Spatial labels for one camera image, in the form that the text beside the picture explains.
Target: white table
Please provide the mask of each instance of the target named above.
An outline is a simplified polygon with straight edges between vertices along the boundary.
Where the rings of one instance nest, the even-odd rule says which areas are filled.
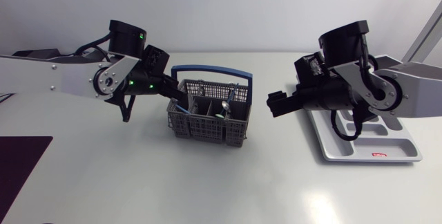
[[[177,64],[253,73],[242,148],[178,139],[169,101],[116,106],[62,94],[0,105],[2,136],[53,136],[4,223],[442,223],[442,118],[403,120],[414,164],[327,162],[304,111],[272,118],[267,94],[293,92],[302,53],[172,53]],[[240,82],[183,72],[178,79]]]

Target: red label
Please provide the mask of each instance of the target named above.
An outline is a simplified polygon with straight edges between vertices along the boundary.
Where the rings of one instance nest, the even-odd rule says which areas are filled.
[[[375,152],[375,153],[372,153],[372,156],[387,156],[387,154]]]

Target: gray plastic basket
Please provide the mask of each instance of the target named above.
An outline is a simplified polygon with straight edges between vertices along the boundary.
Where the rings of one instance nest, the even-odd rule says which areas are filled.
[[[195,138],[205,142],[226,143],[241,147],[246,138],[247,124],[251,110],[252,74],[231,68],[203,65],[184,65],[172,68],[172,77],[178,71],[208,71],[224,73],[248,79],[248,85],[239,85],[230,101],[231,112],[225,119],[214,117],[222,110],[221,102],[227,100],[235,84],[205,82],[203,80],[182,80],[178,89],[188,93],[191,114],[177,109],[173,101],[167,107],[169,127],[179,138]]]

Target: black mat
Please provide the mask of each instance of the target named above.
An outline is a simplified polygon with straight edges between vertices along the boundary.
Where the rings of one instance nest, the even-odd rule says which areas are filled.
[[[0,223],[52,137],[0,137]]]

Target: white plastic tray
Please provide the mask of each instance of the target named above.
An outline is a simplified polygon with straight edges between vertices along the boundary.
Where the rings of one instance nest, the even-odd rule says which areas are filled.
[[[397,118],[377,117],[363,124],[355,141],[340,139],[332,129],[330,111],[307,111],[328,161],[354,162],[418,162],[422,155],[411,135]],[[338,111],[338,128],[354,134],[351,111]]]

